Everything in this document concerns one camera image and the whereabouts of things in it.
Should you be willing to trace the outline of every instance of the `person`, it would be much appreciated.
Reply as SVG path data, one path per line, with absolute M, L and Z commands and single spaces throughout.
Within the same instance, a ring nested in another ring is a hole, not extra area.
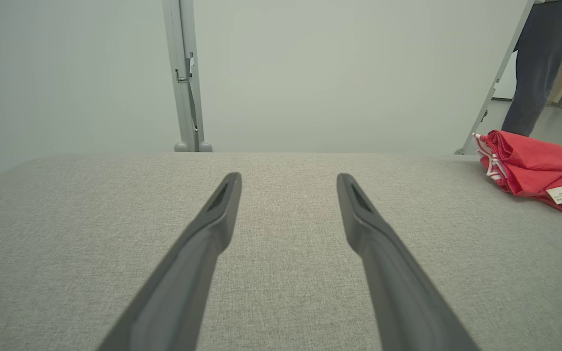
M 513 51 L 517 83 L 502 130 L 530 136 L 562 62 L 562 0 L 533 5 Z

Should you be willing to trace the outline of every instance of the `jeans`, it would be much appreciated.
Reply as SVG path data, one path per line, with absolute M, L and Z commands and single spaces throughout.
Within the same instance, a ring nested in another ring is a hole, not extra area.
M 533 5 L 514 51 L 517 84 L 502 130 L 529 136 L 562 62 L 562 0 Z

